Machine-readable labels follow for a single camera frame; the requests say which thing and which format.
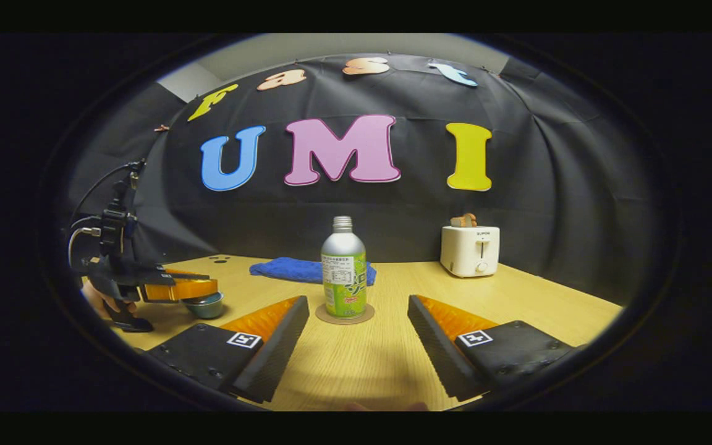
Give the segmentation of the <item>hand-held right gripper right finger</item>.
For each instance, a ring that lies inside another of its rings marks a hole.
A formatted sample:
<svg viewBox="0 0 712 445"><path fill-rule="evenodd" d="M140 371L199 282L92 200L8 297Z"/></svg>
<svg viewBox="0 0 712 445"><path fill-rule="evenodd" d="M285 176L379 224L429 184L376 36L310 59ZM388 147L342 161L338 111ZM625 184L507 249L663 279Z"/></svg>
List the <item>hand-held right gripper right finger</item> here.
<svg viewBox="0 0 712 445"><path fill-rule="evenodd" d="M422 295L410 295L407 315L447 395L460 402L506 392L585 349L525 321L497 324Z"/></svg>

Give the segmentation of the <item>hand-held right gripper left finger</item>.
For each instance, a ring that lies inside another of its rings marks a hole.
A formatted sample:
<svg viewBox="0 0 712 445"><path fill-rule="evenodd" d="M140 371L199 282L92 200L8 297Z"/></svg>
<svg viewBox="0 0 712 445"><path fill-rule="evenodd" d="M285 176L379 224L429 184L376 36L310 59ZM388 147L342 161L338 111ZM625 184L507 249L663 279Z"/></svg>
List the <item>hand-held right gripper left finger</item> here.
<svg viewBox="0 0 712 445"><path fill-rule="evenodd" d="M308 318L307 297L299 295L223 326L195 324L146 358L212 391L271 402Z"/></svg>

